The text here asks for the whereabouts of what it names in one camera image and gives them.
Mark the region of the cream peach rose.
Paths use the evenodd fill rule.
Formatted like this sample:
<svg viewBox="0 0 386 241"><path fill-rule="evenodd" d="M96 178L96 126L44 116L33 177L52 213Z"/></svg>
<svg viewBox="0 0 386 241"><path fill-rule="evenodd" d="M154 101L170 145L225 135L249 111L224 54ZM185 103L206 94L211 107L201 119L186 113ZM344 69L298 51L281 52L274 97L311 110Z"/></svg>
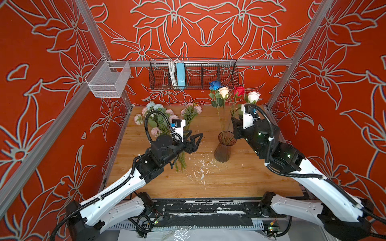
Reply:
<svg viewBox="0 0 386 241"><path fill-rule="evenodd" d="M226 122L226 101L229 98L229 88L227 86L221 87L218 89L218 108L219 108L219 116L221 120L222 130L225 130L225 122Z"/></svg>

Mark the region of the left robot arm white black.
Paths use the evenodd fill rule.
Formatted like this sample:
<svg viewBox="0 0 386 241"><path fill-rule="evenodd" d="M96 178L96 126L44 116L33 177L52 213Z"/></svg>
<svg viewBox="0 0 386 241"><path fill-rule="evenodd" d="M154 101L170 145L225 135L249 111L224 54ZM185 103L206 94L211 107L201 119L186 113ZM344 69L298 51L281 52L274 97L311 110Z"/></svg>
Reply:
<svg viewBox="0 0 386 241"><path fill-rule="evenodd" d="M155 118L165 120L168 133L153 140L148 124ZM166 165L173 167L181 153L196 152L203 134L194 135L191 130L184 130L185 120L176 118L170 121L159 110L150 111L143 122L150 147L135 157L131 169L106 189L81 203L69 203L66 216L52 231L51 241L64 225L68 227L72 240L94 241L105 230L125 219L148 218L146 213L152 209L153 201L147 193L139 193L130 201L124 199L158 177Z"/></svg>

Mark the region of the brown ribbed glass vase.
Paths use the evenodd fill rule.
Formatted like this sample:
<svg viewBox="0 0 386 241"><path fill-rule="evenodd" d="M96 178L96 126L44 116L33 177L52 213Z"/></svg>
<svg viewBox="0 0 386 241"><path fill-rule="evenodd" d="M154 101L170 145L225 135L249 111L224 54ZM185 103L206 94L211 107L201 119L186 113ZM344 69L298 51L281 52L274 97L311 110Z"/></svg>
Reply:
<svg viewBox="0 0 386 241"><path fill-rule="evenodd" d="M218 135L219 144L214 151L215 159L220 163L226 163L231 157L231 148L236 144L236 139L231 131L222 131Z"/></svg>

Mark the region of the blue rose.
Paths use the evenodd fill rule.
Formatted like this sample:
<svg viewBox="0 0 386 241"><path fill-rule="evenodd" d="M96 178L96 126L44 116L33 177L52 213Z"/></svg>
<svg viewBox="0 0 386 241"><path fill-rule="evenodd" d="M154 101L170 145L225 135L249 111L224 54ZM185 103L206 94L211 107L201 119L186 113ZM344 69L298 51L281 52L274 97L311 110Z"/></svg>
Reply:
<svg viewBox="0 0 386 241"><path fill-rule="evenodd" d="M218 118L220 121L221 131L224 130L224 122L221 119L220 108L224 106L224 98L220 94L221 82L216 80L209 83L209 97L211 99L211 106L217 110Z"/></svg>

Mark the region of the white rose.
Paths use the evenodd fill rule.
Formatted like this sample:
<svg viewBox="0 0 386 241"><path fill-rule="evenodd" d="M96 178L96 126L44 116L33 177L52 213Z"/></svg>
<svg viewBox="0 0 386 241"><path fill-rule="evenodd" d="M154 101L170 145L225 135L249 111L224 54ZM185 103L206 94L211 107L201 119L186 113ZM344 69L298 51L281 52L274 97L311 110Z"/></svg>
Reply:
<svg viewBox="0 0 386 241"><path fill-rule="evenodd" d="M260 100L260 96L261 94L259 92L251 91L246 94L245 101L247 103L256 104Z"/></svg>

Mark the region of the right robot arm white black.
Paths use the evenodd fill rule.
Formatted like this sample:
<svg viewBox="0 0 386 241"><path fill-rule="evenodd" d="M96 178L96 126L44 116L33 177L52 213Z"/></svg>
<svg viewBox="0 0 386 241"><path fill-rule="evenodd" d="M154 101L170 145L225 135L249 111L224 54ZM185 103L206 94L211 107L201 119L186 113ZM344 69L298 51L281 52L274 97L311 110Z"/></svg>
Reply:
<svg viewBox="0 0 386 241"><path fill-rule="evenodd" d="M265 167L272 173L291 178L309 190L317 202L301 201L266 192L259 203L263 216L286 215L302 219L324 228L340 241L360 241L385 235L373 233L368 217L385 224L374 214L374 206L367 199L356 198L319 171L309 159L292 145L279 141L279 127L274 125L262 108L242 104L242 114L232 117L234 139L244 139Z"/></svg>

